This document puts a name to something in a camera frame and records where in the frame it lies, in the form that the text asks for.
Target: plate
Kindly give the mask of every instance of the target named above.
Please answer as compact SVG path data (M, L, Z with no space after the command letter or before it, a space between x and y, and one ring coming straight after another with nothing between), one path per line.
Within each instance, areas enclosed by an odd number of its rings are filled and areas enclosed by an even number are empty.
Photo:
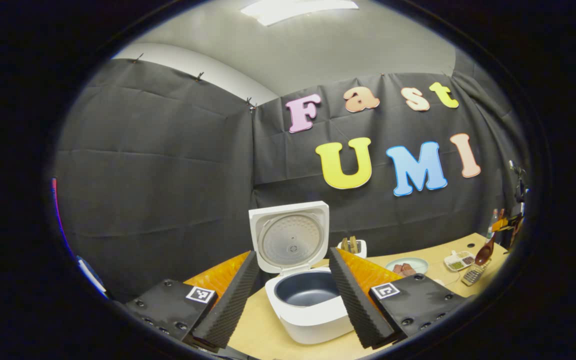
M428 262L424 259L418 257L402 257L400 259L393 260L386 265L386 269L393 271L395 265L409 264L414 271L419 274L425 274L428 271Z

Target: table surface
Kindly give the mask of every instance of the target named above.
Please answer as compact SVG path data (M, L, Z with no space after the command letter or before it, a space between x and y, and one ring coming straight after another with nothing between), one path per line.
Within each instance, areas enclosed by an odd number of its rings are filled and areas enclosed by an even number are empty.
M478 294L490 283L498 269L508 257L506 249L494 244L492 261L488 265L479 281L472 286L462 283L461 278L466 269L453 272L444 264L444 258L452 251L470 251L473 255L482 248L486 238L479 234L471 234L461 239L439 244L421 250L396 253L393 255L368 257L368 259L382 267L400 258L422 258L428 262L429 267L425 275L432 280L439 280L444 287L462 297ZM329 260L323 259L313 265L314 267L327 266ZM250 296L246 307L239 319L228 346L261 360L355 360L363 356L381 351L384 347L373 350L363 348L355 331L350 331L335 339L320 344L299 344L295 342L284 329L273 308L270 306L265 289L260 289Z

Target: open lid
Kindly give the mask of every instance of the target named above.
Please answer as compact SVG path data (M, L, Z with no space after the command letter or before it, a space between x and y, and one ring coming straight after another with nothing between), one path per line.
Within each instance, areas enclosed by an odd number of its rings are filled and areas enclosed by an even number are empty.
M248 210L259 268L290 275L307 271L326 256L329 206L323 201Z

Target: black fabric backdrop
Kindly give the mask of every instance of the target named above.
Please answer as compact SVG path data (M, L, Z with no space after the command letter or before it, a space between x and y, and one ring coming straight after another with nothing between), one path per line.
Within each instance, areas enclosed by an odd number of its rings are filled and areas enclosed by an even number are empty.
M448 108L428 87L447 86ZM371 89L381 103L351 113L343 93ZM416 87L430 102L418 112L400 91ZM309 130L291 134L286 102L317 93ZM462 177L450 137L466 133L482 171ZM340 142L346 174L357 171L349 139L368 137L372 177L334 189L322 176L318 145ZM394 196L386 150L439 144L448 185ZM485 234L493 208L513 205L508 160L528 167L525 141L500 89L457 51L452 76L389 73L291 93L256 110L237 96L181 71L114 59L83 89L66 119L52 175L73 251L119 301L163 278L185 280L252 249L248 209L322 200L330 207L329 245L348 235L379 256ZM262 274L256 289L267 278Z

